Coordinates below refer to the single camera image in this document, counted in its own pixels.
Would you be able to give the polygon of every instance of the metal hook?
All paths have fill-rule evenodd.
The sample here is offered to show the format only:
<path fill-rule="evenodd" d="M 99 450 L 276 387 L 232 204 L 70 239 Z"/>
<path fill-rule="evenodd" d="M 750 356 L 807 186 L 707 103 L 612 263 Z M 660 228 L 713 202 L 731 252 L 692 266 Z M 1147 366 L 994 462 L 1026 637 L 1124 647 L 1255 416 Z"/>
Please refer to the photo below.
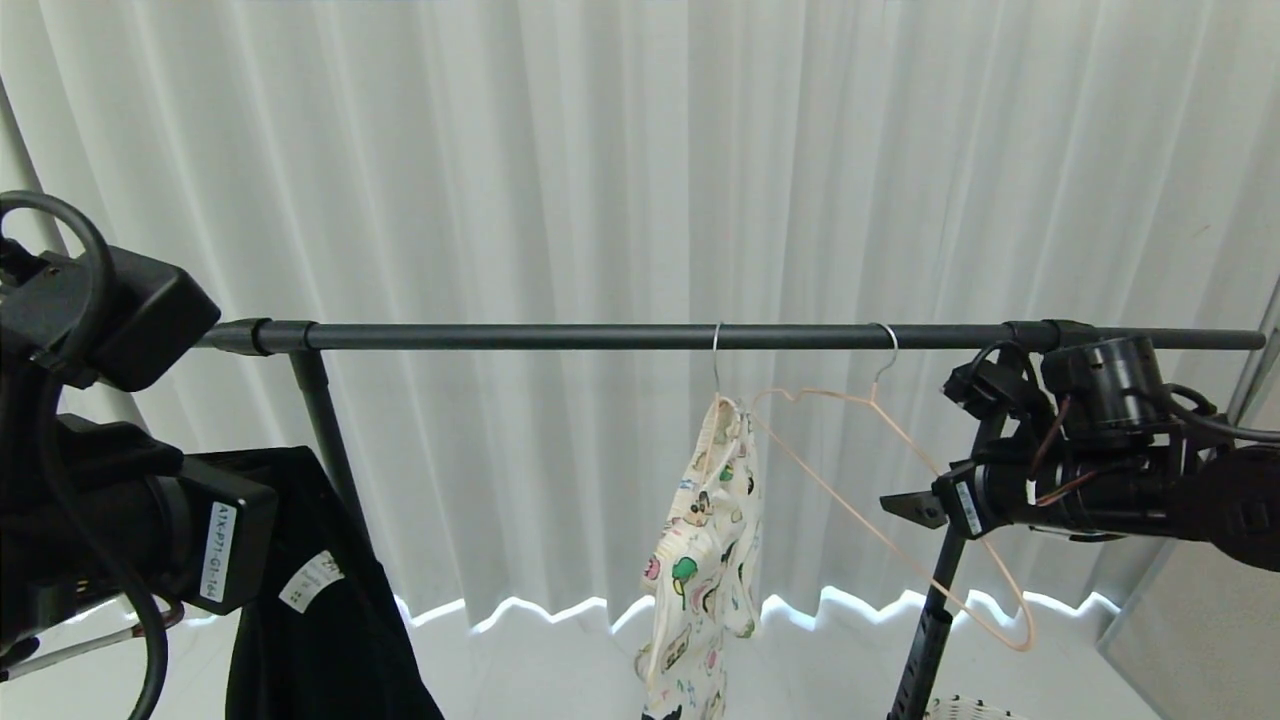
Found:
<path fill-rule="evenodd" d="M 890 340 L 893 341 L 893 355 L 890 356 L 888 364 L 886 364 L 879 370 L 876 370 L 876 378 L 872 379 L 872 384 L 877 384 L 877 383 L 879 383 L 879 377 L 884 373 L 884 370 L 888 370 L 890 368 L 893 366 L 893 363 L 897 363 L 897 350 L 899 350 L 899 347 L 897 347 L 897 333 L 893 332 L 893 328 L 886 325 L 884 323 L 872 323 L 872 324 L 873 325 L 879 325 L 879 327 L 884 328 L 884 332 L 888 333 Z"/>
<path fill-rule="evenodd" d="M 712 374 L 716 375 L 716 397 L 719 397 L 719 363 L 716 361 L 716 351 L 719 350 L 719 328 L 724 323 L 716 323 L 716 334 L 712 336 Z"/>

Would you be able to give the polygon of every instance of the white floor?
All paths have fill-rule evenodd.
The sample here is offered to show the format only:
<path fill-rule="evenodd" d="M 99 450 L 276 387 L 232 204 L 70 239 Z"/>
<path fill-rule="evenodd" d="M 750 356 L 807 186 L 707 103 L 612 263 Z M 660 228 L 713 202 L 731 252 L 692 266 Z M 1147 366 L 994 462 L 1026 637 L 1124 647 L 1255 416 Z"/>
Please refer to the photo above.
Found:
<path fill-rule="evenodd" d="M 827 597 L 817 620 L 771 598 L 762 632 L 731 641 L 727 717 L 882 720 L 902 669 L 918 597 L 874 618 Z M 518 603 L 471 632 L 461 611 L 412 621 L 419 665 L 445 716 L 479 719 L 639 717 L 641 688 L 631 659 L 650 623 L 639 609 L 611 633 L 604 609 L 585 603 L 548 621 Z M 1032 720 L 1157 720 L 1094 651 L 1114 609 L 1089 603 L 1075 616 L 1033 603 L 1038 647 L 1015 653 L 960 620 L 937 693 L 979 697 Z M 49 647 L 125 624 L 116 607 L 50 635 Z M 1006 628 L 1020 638 L 1021 623 Z M 195 620 L 172 632 L 173 664 L 156 720 L 221 720 L 236 624 Z M 124 717 L 142 674 L 142 647 L 115 646 L 3 685 L 4 720 Z"/>

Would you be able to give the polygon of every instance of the white basket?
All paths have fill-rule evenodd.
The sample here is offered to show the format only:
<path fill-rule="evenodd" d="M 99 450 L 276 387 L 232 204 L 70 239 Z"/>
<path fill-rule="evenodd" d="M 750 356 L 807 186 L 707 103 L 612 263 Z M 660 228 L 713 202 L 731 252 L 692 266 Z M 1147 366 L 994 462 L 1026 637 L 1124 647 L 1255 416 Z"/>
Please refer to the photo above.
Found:
<path fill-rule="evenodd" d="M 1007 710 L 992 707 L 980 700 L 951 696 L 950 700 L 934 698 L 924 714 L 928 720 L 1028 720 Z"/>

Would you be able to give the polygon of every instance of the white tag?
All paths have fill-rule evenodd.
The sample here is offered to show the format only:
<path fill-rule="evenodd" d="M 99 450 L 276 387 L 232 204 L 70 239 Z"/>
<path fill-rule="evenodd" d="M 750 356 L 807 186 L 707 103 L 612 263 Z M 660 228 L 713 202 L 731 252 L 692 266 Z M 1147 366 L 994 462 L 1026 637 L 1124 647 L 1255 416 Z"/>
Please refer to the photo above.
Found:
<path fill-rule="evenodd" d="M 964 518 L 969 521 L 969 532 L 977 536 L 982 532 L 982 520 L 978 519 L 978 509 L 973 503 L 973 496 L 969 495 L 969 486 L 965 483 L 957 484 L 956 495 L 960 496 L 960 507 L 964 509 Z"/>
<path fill-rule="evenodd" d="M 344 577 L 338 564 L 334 562 L 333 555 L 329 555 L 328 550 L 323 550 L 319 555 L 307 560 L 306 565 L 298 568 L 298 571 L 289 578 L 288 583 L 284 583 L 284 589 L 280 591 L 280 600 L 284 601 L 284 605 L 298 612 L 306 612 L 311 601 L 320 594 L 320 591 Z"/>
<path fill-rule="evenodd" d="M 214 602 L 223 601 L 234 538 L 236 507 L 214 502 L 209 510 L 209 536 L 205 538 L 205 569 L 200 574 L 200 597 Z"/>

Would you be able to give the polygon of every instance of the clothing label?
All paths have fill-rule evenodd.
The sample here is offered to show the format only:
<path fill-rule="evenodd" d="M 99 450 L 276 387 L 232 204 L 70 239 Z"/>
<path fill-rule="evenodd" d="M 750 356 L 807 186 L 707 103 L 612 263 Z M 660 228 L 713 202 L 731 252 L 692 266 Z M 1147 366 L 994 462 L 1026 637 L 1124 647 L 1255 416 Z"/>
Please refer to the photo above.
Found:
<path fill-rule="evenodd" d="M 214 502 L 209 510 L 209 537 L 205 538 L 205 569 L 200 574 L 200 597 L 214 602 L 223 601 L 233 539 L 236 539 L 236 507 Z"/>
<path fill-rule="evenodd" d="M 280 600 L 298 612 L 306 612 L 307 607 L 311 606 L 311 601 L 320 594 L 320 591 L 343 578 L 346 575 L 342 574 L 342 569 L 334 562 L 333 555 L 328 550 L 323 550 L 319 555 L 307 560 L 306 565 L 298 568 L 298 571 L 289 578 L 289 582 L 284 583 L 284 589 L 280 591 Z"/>
<path fill-rule="evenodd" d="M 982 532 L 982 520 L 978 519 L 978 509 L 973 503 L 973 496 L 969 495 L 968 483 L 957 484 L 956 495 L 960 496 L 960 507 L 964 509 L 964 518 L 969 521 L 969 532 L 977 536 Z"/>

